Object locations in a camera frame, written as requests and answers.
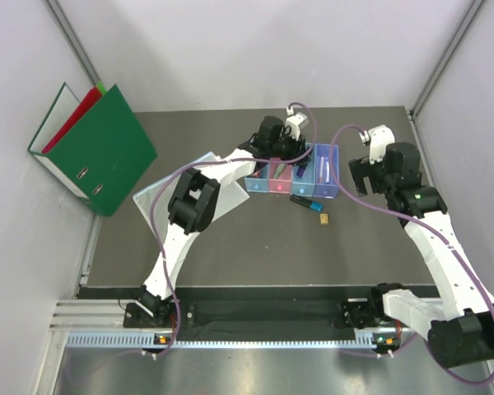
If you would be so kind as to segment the purple capped black highlighter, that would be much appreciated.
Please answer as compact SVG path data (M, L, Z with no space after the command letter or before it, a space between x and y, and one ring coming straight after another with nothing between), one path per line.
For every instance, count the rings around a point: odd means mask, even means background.
M300 165L296 171L296 175L298 178L302 178L303 174L305 173L307 169L307 165Z

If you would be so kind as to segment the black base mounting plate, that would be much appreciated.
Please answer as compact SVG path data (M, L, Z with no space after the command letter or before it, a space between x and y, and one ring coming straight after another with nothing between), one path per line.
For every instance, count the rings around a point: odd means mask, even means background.
M298 323L321 328L366 328L393 321L381 296L400 284L377 286L219 286L180 287L161 299L141 289L125 308L125 328L166 328L185 332L229 332L235 326Z

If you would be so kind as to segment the white blue whiteboard marker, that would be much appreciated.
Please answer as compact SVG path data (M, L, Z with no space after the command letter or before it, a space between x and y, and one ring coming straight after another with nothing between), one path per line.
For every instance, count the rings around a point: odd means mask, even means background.
M329 184L330 183L330 168L329 168L329 162L326 160L324 164L324 183Z

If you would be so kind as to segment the aluminium corner post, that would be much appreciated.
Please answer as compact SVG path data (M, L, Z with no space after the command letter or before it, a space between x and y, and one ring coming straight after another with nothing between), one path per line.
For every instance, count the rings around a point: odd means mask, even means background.
M100 76L96 71L90 57L84 49L82 42L80 41L77 33L72 27L65 11L61 4L57 0L43 0L42 3L46 6L49 14L54 19L56 25L61 31L63 38L68 43L69 48L72 50L76 60L78 61L83 72L86 74L89 82L92 85L96 85L100 80Z
M462 43L465 41L467 34L475 24L477 18L480 16L486 5L486 0L474 0L468 2L467 9L461 17L459 24L454 28L452 36L445 45L441 56L439 57L436 65L433 67L430 76L422 88L422 91L417 96L413 107L408 111L408 116L411 120L415 120L423 111L441 78L445 75L449 65L454 60L454 56L457 54Z

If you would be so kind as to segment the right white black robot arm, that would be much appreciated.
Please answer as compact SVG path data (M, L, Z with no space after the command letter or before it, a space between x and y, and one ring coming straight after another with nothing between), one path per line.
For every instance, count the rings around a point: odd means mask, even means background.
M416 245L442 306L428 304L398 283L368 296L368 316L380 326L398 320L422 336L436 362L454 368L494 360L494 297L474 273L455 236L440 193L422 182L421 155L410 143L390 143L377 160L348 163L356 190L384 195L389 213Z

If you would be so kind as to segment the pink drawer bin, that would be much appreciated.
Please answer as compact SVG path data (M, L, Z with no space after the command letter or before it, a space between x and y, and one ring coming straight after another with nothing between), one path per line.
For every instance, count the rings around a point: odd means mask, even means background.
M270 193L289 194L291 192L293 166L285 164L286 168L281 176L278 179L273 179L273 173L278 164L281 163L272 163L268 167L268 191Z

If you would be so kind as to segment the clear mesh zipper pouch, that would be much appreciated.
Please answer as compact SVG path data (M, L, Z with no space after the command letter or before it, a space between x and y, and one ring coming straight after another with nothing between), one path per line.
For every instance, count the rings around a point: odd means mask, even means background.
M216 179L220 184L212 221L234 210L248 199L247 192L239 185L238 180L254 169L255 163L249 153L235 149L229 156L221 158L209 152L189 165L209 179ZM133 201L146 223L151 230L156 230L161 240L166 243L176 238L193 238L199 234L197 230L186 234L183 226L173 224L168 219L168 203L179 180L180 175L173 173L133 195Z

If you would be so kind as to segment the red folder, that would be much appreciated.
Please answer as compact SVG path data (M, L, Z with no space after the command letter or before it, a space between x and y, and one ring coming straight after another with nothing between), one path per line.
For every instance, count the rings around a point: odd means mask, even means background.
M103 96L104 92L97 86L91 88L82 102L75 108L63 126L49 140L42 153L49 153L55 145L69 132L69 130L90 110L90 108Z

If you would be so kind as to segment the light blue drawer bin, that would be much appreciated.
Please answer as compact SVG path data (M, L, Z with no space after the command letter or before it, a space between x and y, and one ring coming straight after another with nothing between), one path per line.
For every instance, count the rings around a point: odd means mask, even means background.
M315 148L312 147L309 155L307 169L302 178L296 175L299 165L293 167L291 194L311 198L315 189Z
M244 177L244 182L248 193L268 193L268 165Z

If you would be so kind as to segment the small yellow eraser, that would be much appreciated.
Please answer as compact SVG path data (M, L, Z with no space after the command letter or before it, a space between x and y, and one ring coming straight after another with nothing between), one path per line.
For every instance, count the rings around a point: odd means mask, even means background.
M321 225L327 225L329 223L329 216L327 214L321 214L319 218Z

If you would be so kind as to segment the white peach pencil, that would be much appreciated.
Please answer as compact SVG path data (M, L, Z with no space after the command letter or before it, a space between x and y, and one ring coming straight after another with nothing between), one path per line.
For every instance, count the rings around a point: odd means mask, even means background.
M324 179L324 157L319 156L318 159L319 159L318 184L322 184Z

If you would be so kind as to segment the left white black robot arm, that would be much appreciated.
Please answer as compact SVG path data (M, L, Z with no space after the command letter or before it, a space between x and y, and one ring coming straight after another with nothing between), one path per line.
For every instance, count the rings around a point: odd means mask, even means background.
M308 150L301 130L308 118L293 109L280 119L266 116L259 130L224 158L196 160L165 179L147 206L147 219L156 237L156 263L137 293L136 303L152 326L165 324L175 298L179 270L195 239L224 211L239 205L223 193L238 179L252 175L271 162L294 165L305 161Z

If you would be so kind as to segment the right aluminium corner post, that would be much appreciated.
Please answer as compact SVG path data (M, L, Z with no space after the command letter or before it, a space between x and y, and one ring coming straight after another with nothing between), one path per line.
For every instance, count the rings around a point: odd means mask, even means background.
M474 0L468 2L467 9L461 17L459 24L454 28L452 36L445 45L441 56L439 57L436 65L433 67L430 76L422 88L422 91L417 96L413 107L408 111L408 116L411 120L415 120L423 111L441 78L445 75L449 65L454 60L454 56L457 54L462 43L465 41L467 34L475 24L477 18L480 16L486 5L486 0Z

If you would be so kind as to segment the purple drawer bin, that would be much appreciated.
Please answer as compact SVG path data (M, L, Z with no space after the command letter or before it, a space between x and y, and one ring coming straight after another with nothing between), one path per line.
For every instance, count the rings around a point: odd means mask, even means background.
M330 183L318 184L319 156L324 157L324 164L327 160L330 168ZM315 198L335 198L338 194L339 187L334 178L339 178L338 146L329 144L315 144L315 189L313 196Z

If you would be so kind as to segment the left aluminium corner post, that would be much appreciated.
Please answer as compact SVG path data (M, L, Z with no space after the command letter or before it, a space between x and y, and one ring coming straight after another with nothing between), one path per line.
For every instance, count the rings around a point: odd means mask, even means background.
M63 38L68 43L69 48L72 50L76 60L78 61L83 72L86 74L89 82L92 85L96 85L100 80L100 76L96 71L90 57L84 49L82 42L80 41L77 33L72 27L65 11L61 4L57 0L43 0L42 3L46 6L49 14L54 19L56 25L61 31Z

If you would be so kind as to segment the blue capped black highlighter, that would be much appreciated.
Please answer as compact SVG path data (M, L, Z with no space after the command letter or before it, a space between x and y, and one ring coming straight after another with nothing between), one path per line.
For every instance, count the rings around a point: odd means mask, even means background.
M306 207L310 210L317 211L317 212L322 212L322 209L323 209L323 205L321 203L314 202L307 197L302 197L299 195L292 194L290 196L290 201L294 202L296 204L299 204L302 207Z

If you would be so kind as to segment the green lever arch binder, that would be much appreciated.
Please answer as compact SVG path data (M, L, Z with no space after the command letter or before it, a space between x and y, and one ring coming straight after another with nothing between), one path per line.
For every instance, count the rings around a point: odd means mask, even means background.
M66 131L80 101L62 84L27 150L95 214L112 216L157 158L117 86Z

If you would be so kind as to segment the green highlighter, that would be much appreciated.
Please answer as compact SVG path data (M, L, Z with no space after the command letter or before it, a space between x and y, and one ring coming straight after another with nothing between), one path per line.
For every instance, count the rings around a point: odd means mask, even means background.
M273 173L273 179L278 179L282 172L285 170L286 168L286 165L281 163L281 164L278 164L274 170L274 173Z

